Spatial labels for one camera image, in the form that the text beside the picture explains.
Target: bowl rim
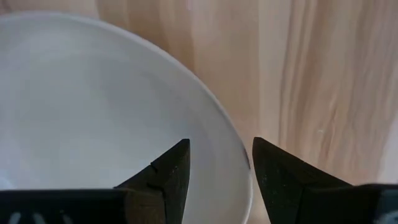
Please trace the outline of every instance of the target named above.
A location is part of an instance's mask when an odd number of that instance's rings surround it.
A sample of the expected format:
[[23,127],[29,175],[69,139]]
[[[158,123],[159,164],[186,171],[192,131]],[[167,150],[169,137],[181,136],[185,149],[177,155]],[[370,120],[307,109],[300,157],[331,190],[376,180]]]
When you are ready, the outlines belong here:
[[201,86],[202,90],[204,90],[206,92],[206,94],[216,103],[216,106],[218,107],[218,109],[221,111],[222,115],[226,119],[228,126],[231,127],[231,131],[238,137],[238,139],[239,139],[238,141],[240,142],[241,149],[243,149],[244,155],[246,155],[245,163],[248,166],[249,201],[248,201],[248,204],[246,205],[246,211],[245,211],[245,216],[243,217],[244,218],[243,223],[247,223],[247,221],[249,219],[252,203],[253,203],[253,179],[252,179],[252,174],[251,174],[250,161],[248,158],[248,152],[245,150],[242,139],[240,138],[240,136],[239,136],[234,124],[232,123],[231,118],[229,117],[228,113],[226,112],[226,110],[223,108],[223,106],[218,101],[216,96],[208,89],[208,87],[191,70],[189,70],[181,62],[179,62],[176,58],[171,56],[168,52],[164,51],[163,49],[156,46],[152,42],[149,42],[148,40],[143,39],[142,37],[139,37],[137,34],[134,34],[132,32],[124,30],[120,27],[117,27],[115,25],[107,23],[106,21],[102,21],[99,18],[85,17],[85,16],[81,16],[81,15],[69,13],[69,12],[34,10],[34,11],[17,11],[17,12],[2,14],[2,15],[0,15],[0,22],[7,22],[7,21],[13,21],[13,20],[19,20],[19,19],[27,19],[27,18],[33,18],[33,17],[58,17],[61,19],[77,21],[77,22],[81,22],[81,23],[88,24],[91,26],[99,27],[101,29],[105,29],[110,32],[114,32],[117,35],[121,35],[131,41],[134,41],[134,42],[146,47],[147,49],[153,51],[154,53],[159,54],[164,59],[166,59],[170,63],[174,64],[183,73],[187,74],[197,84],[199,84]]

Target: black plastic object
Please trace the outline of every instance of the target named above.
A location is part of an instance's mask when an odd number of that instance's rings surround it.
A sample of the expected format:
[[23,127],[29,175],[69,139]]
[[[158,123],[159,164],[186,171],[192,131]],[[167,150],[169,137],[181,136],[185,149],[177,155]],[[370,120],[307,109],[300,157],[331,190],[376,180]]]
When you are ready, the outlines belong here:
[[183,139],[114,189],[0,191],[0,223],[179,224],[189,175]]
[[398,185],[352,186],[262,138],[253,161],[272,224],[398,223]]

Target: wooden surface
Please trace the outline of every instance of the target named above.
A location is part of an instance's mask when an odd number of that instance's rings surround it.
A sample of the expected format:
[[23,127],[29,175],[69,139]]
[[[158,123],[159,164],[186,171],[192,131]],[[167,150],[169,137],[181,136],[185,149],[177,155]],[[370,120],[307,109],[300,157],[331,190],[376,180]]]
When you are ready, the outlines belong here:
[[[398,180],[396,0],[0,4],[27,9],[100,18],[163,48],[218,97],[248,151],[261,135],[354,184]],[[265,223],[254,191],[249,223]]]
[[398,106],[398,1],[273,4],[284,13],[260,26],[263,135],[349,182],[376,180]]

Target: light wood background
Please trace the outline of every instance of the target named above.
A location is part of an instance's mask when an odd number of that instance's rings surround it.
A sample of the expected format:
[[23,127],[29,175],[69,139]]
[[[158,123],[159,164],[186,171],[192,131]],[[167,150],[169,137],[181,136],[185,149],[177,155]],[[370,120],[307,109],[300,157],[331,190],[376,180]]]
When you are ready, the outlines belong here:
[[[260,135],[353,184],[398,181],[396,0],[0,2],[99,18],[163,48],[218,97],[248,151]],[[255,188],[249,223],[266,220]]]

